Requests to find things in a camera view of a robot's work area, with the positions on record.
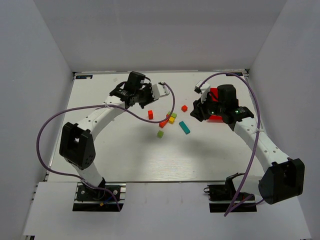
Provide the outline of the right blue table sticker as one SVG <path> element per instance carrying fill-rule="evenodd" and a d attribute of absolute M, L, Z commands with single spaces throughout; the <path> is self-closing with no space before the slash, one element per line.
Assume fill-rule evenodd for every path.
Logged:
<path fill-rule="evenodd" d="M 243 76 L 243 73 L 242 72 L 227 72 L 225 73 L 226 76 L 234 76 L 234 75 L 237 75 L 239 77 L 242 77 Z"/>

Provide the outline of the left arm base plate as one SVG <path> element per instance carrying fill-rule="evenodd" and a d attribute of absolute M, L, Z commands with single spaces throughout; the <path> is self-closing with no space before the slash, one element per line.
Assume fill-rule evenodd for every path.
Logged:
<path fill-rule="evenodd" d="M 73 212 L 119 212 L 125 203 L 126 184 L 111 183 L 105 188 L 112 192 L 91 189 L 82 183 L 78 183 L 73 201 Z"/>

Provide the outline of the green wood cube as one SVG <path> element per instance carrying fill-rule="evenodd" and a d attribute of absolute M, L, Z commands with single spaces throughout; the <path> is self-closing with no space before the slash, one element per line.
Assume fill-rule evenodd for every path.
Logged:
<path fill-rule="evenodd" d="M 157 137 L 158 138 L 162 138 L 163 137 L 163 135 L 164 135 L 164 132 L 163 131 L 161 131 L 161 130 L 159 130 L 158 132 L 157 132 Z"/>

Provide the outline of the red arch wood block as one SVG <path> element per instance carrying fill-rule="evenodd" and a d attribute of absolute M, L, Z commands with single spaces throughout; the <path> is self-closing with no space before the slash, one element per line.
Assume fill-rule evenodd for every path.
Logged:
<path fill-rule="evenodd" d="M 159 125 L 159 127 L 160 127 L 160 128 L 164 128 L 164 127 L 165 127 L 165 125 L 168 123 L 169 119 L 170 119 L 170 115 L 169 115 L 169 114 L 167 114 L 167 115 L 166 115 L 165 120 L 164 120 L 164 121 L 162 121 L 162 122 L 160 122 L 160 123 L 158 124 L 158 125 Z"/>

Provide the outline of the long green wood block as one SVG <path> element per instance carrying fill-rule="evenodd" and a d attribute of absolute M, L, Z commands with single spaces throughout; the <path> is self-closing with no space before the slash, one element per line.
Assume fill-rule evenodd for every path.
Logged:
<path fill-rule="evenodd" d="M 170 116 L 173 117 L 173 118 L 176 118 L 177 114 L 173 112 Z"/>

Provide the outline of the red plastic bin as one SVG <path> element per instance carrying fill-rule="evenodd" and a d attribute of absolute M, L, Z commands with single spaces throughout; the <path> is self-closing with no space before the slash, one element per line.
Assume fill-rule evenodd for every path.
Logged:
<path fill-rule="evenodd" d="M 212 100 L 214 102 L 218 102 L 218 89 L 217 88 L 214 88 L 212 87 L 210 89 L 210 96 L 212 98 Z M 218 115 L 211 115 L 208 119 L 208 122 L 210 123 L 222 123 L 223 122 L 223 119 L 221 116 L 218 116 Z"/>

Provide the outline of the red wood cube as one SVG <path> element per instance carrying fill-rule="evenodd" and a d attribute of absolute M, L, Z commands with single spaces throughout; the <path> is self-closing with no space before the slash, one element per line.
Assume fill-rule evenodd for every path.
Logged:
<path fill-rule="evenodd" d="M 183 105 L 183 106 L 181 107 L 181 110 L 182 110 L 183 112 L 186 112 L 186 111 L 188 110 L 188 107 L 187 107 L 186 105 Z"/>

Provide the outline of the left blue table sticker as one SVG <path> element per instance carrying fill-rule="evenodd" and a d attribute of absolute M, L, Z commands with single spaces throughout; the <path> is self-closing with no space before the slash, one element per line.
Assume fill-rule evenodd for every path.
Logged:
<path fill-rule="evenodd" d="M 85 80 L 85 79 L 92 79 L 93 78 L 93 75 L 77 75 L 75 77 L 77 80 L 80 79 L 80 80 Z"/>

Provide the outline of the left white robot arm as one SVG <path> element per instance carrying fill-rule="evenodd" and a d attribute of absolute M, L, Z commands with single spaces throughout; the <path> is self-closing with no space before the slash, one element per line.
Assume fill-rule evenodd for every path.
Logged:
<path fill-rule="evenodd" d="M 161 91 L 165 91 L 166 87 L 145 83 L 146 79 L 142 73 L 130 72 L 127 81 L 119 83 L 109 93 L 102 107 L 76 123 L 67 122 L 63 126 L 59 154 L 89 185 L 98 188 L 105 186 L 105 179 L 94 164 L 94 141 L 100 132 L 128 108 L 139 104 L 143 109 L 163 96 Z"/>

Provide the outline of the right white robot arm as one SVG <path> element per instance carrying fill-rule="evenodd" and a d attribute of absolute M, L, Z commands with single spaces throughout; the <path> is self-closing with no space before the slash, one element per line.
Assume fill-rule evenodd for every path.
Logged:
<path fill-rule="evenodd" d="M 241 182 L 241 173 L 227 177 L 225 183 L 232 195 L 241 187 L 242 192 L 261 196 L 272 205 L 303 193 L 304 163 L 299 158 L 289 157 L 258 129 L 257 117 L 247 107 L 239 105 L 233 85 L 218 86 L 217 96 L 210 91 L 210 85 L 202 81 L 194 90 L 201 97 L 193 102 L 190 115 L 200 122 L 213 115 L 220 116 L 252 150 L 262 166 L 263 176 L 248 175 L 244 183 Z"/>

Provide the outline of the teal flat wood block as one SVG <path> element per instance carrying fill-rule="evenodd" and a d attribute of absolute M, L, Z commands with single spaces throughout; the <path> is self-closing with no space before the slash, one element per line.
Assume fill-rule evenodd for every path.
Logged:
<path fill-rule="evenodd" d="M 186 135 L 188 135 L 191 132 L 184 121 L 180 121 L 178 124 Z"/>

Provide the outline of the yellow wood cube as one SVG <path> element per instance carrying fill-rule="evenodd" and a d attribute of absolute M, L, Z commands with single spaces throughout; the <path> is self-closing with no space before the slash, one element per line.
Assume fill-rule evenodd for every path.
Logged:
<path fill-rule="evenodd" d="M 175 119 L 174 119 L 173 117 L 170 117 L 169 120 L 168 120 L 168 122 L 169 122 L 170 124 L 173 124 L 174 121 L 175 121 Z"/>

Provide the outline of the blue table sticker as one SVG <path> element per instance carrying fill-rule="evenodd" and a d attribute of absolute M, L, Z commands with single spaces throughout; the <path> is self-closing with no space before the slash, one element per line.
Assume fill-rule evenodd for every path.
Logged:
<path fill-rule="evenodd" d="M 243 76 L 243 73 L 242 72 L 227 72 L 225 73 L 226 76 L 234 76 L 234 75 L 237 75 L 239 77 L 242 77 Z"/>
<path fill-rule="evenodd" d="M 80 79 L 80 80 L 85 80 L 85 79 L 92 79 L 93 78 L 93 75 L 77 75 L 75 77 L 77 80 Z"/>

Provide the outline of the red rectangular wood block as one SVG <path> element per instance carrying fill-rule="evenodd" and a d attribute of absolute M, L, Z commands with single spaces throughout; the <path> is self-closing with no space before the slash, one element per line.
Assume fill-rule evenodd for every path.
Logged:
<path fill-rule="evenodd" d="M 152 111 L 152 110 L 149 110 L 147 113 L 148 113 L 148 119 L 149 119 L 149 120 L 153 120 L 153 119 L 154 119 L 154 113 L 153 113 L 153 111 Z"/>

